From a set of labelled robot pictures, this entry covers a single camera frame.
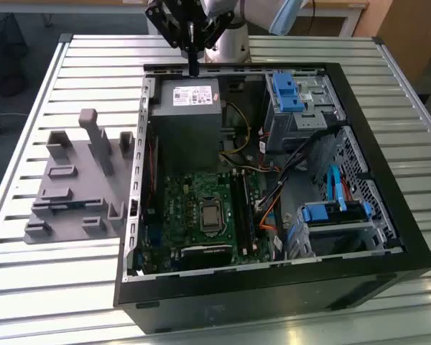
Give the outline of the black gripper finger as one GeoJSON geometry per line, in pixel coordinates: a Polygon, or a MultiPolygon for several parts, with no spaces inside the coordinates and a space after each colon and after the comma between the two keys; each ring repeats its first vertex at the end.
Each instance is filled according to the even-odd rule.
{"type": "Polygon", "coordinates": [[[193,21],[193,75],[199,75],[199,62],[206,48],[210,49],[233,20],[232,10],[208,17],[199,9],[193,21]]]}
{"type": "Polygon", "coordinates": [[[168,44],[180,49],[181,56],[187,59],[188,74],[193,76],[193,23],[183,23],[178,27],[166,24],[169,10],[164,1],[148,1],[145,14],[168,44]]]}

